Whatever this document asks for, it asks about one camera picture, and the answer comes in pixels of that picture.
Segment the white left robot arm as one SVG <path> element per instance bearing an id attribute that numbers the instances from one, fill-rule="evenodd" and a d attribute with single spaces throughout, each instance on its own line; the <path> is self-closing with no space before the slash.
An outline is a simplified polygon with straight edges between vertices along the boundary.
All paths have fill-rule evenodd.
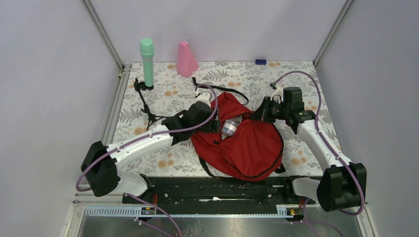
<path id="1" fill-rule="evenodd" d="M 96 197 L 127 193 L 142 203 L 149 202 L 153 190 L 145 177 L 125 172 L 124 168 L 156 150 L 188 140 L 195 132 L 211 131 L 217 112 L 217 105 L 198 101 L 189 109 L 165 118 L 155 128 L 124 142 L 93 143 L 81 164 L 81 178 L 87 180 L 89 188 L 83 189 L 76 184 L 76 189 L 79 192 L 91 191 Z"/>

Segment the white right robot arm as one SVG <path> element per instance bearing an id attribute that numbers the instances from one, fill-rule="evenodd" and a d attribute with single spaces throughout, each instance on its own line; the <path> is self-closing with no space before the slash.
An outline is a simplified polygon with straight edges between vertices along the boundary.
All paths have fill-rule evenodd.
<path id="1" fill-rule="evenodd" d="M 340 152 L 320 126 L 312 110 L 305 110 L 302 91 L 286 87 L 281 94 L 266 96 L 250 116 L 252 120 L 274 123 L 286 122 L 293 132 L 309 147 L 323 171 L 320 180 L 308 177 L 295 178 L 283 190 L 284 199 L 290 203 L 302 197 L 320 204 L 326 212 L 357 207 L 355 215 L 365 206 L 367 171 L 363 164 L 353 163 Z"/>

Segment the clear glitter jar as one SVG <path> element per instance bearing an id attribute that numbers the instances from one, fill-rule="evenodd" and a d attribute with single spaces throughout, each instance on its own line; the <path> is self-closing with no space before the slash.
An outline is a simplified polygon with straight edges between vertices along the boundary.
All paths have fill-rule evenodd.
<path id="1" fill-rule="evenodd" d="M 224 122 L 224 125 L 222 127 L 222 134 L 225 136 L 233 136 L 238 128 L 239 124 L 231 119 L 227 119 Z"/>

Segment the red backpack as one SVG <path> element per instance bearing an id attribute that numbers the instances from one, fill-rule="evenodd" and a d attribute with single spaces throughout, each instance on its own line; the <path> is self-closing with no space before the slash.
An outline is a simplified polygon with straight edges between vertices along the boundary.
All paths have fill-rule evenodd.
<path id="1" fill-rule="evenodd" d="M 272 123 L 251 120 L 251 110 L 233 95 L 237 90 L 213 86 L 221 90 L 218 115 L 222 125 L 229 119 L 241 118 L 235 133 L 223 137 L 222 132 L 198 132 L 191 141 L 204 171 L 211 177 L 208 166 L 233 178 L 261 181 L 272 173 L 284 173 L 282 164 L 284 141 Z"/>

